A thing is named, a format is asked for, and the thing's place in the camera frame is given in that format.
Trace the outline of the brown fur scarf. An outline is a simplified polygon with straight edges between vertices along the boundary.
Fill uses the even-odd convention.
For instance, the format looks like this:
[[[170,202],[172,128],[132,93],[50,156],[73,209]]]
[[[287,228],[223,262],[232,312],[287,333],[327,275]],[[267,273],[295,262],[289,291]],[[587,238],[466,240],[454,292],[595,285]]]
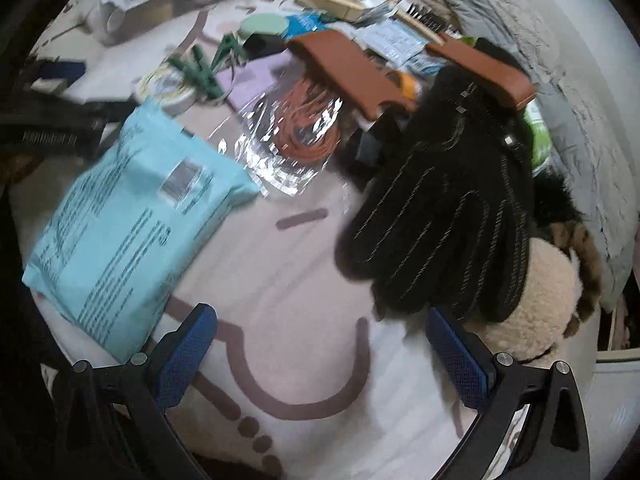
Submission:
[[[602,261],[594,237],[584,225],[564,178],[550,170],[533,178],[533,222],[535,233],[554,245],[567,257],[578,259],[582,293],[567,323],[564,338],[577,334],[599,307],[602,295]]]

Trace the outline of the wooden hair brush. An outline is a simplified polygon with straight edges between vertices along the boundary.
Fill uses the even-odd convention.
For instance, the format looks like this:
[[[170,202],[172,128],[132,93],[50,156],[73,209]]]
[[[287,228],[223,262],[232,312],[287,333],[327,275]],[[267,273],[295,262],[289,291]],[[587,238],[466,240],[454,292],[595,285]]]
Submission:
[[[411,3],[407,10],[397,8],[394,18],[409,26],[431,44],[444,44],[450,39],[448,23],[428,6]]]

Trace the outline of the blue snack sachet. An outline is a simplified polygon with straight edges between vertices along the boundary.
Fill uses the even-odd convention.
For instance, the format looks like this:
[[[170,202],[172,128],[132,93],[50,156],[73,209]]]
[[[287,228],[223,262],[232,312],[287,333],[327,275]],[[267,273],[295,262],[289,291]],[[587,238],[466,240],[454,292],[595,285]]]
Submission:
[[[284,40],[309,34],[310,32],[322,32],[326,30],[326,23],[322,15],[317,12],[302,12],[288,15],[286,18],[288,27],[283,35]]]

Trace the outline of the round tape measure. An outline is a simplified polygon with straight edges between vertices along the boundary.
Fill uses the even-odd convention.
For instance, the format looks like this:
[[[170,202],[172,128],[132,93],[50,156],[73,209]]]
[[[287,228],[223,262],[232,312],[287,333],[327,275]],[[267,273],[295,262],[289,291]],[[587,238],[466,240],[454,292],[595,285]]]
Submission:
[[[168,63],[160,64],[134,85],[138,103],[153,101],[171,117],[185,113],[197,97],[198,92],[186,82],[183,73]]]

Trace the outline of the cream fleece bag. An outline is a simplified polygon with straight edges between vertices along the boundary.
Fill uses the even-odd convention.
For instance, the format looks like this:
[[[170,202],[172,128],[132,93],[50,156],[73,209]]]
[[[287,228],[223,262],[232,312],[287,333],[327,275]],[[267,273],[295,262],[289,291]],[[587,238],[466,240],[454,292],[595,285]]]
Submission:
[[[580,296],[576,252],[564,254],[545,240],[533,238],[518,306],[503,322],[491,323],[475,315],[463,327],[479,336],[491,352],[506,352],[522,365],[548,368],[566,357],[566,341],[579,330]]]

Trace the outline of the wooden block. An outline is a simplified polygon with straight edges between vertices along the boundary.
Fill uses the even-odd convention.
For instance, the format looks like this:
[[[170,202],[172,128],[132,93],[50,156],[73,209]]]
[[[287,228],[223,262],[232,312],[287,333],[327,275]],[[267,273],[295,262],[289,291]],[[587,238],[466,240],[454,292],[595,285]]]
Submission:
[[[356,23],[366,13],[366,8],[349,0],[295,0],[304,6],[311,6],[322,12],[331,14],[337,20]]]

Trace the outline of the small black box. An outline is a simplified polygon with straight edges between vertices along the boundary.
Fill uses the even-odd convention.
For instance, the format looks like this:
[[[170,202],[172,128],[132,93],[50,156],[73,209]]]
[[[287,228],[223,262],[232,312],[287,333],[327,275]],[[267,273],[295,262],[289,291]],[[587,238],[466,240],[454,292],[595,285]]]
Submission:
[[[242,45],[249,61],[276,55],[286,49],[284,39],[279,35],[251,34]]]

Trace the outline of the mint green round case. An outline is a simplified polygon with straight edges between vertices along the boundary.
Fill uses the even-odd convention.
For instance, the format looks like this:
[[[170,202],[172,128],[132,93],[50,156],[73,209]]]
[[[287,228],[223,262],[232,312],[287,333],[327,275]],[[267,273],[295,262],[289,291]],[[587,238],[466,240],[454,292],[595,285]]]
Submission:
[[[283,37],[288,31],[288,19],[273,13],[256,13],[244,18],[238,35],[248,39],[252,35]]]

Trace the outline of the lilac paper sheet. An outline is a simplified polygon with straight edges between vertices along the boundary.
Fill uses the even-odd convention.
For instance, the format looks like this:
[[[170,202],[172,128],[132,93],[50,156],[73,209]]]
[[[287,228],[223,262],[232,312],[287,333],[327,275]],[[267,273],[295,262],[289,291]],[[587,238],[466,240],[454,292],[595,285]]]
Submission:
[[[256,58],[235,70],[222,70],[216,75],[216,79],[226,95],[227,103],[239,112],[247,103],[272,88],[292,62],[292,54],[283,51],[265,58]]]

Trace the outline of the green dotted white packet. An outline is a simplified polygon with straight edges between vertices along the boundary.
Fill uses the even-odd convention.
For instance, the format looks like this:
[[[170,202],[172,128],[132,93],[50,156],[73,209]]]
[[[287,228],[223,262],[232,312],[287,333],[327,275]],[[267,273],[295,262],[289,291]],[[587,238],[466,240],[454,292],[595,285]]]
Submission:
[[[465,44],[478,49],[478,43],[482,38],[473,36],[462,36],[459,39]],[[518,65],[518,62],[515,62],[512,60],[512,58],[510,58],[509,52],[503,51],[503,49],[498,48],[497,54],[489,53],[488,55],[492,56],[493,58],[498,58],[498,54],[506,58],[506,61],[503,61],[503,63],[518,66],[518,69],[521,70],[521,72],[525,72],[524,68],[521,68],[521,66]],[[533,133],[532,170],[533,176],[536,177],[537,174],[540,174],[541,171],[544,170],[544,166],[548,165],[552,149],[550,131],[546,122],[544,121],[544,118],[542,117],[537,98],[533,98],[528,102],[523,110],[523,119]]]

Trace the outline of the orange tape roll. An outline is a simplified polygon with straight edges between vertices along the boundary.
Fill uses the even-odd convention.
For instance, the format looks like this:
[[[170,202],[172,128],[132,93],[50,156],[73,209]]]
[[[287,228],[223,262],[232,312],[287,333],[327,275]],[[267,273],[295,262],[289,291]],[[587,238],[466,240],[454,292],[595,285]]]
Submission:
[[[420,101],[423,92],[422,84],[412,75],[401,70],[386,70],[385,77],[400,90],[406,99],[413,103]]]

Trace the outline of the green plastic clips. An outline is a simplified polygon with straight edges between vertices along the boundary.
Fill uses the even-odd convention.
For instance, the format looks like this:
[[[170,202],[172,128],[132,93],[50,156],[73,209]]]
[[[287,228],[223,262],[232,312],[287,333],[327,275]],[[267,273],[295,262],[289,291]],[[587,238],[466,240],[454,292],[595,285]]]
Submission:
[[[235,34],[222,36],[211,60],[206,58],[199,44],[191,48],[188,60],[178,55],[171,55],[167,60],[167,64],[181,73],[184,81],[195,89],[200,98],[209,102],[221,102],[230,93],[222,88],[218,74],[223,70],[231,70],[231,79],[234,79],[235,72],[246,62],[245,50]]]

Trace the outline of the light blue wipes packet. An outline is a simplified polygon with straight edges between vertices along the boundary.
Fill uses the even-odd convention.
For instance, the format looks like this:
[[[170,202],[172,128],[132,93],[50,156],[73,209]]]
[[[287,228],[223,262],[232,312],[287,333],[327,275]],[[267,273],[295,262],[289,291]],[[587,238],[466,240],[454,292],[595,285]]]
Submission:
[[[23,282],[125,362],[224,219],[258,193],[240,164],[145,102],[70,187]]]

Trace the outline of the black stitched work glove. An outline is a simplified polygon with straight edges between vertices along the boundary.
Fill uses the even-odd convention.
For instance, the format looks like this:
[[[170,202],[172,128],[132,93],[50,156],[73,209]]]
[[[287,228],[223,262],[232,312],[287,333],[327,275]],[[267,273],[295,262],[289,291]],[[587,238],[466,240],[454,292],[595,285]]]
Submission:
[[[532,129],[497,92],[449,63],[391,146],[337,240],[345,278],[387,309],[442,304],[505,321],[526,282],[533,209]]]

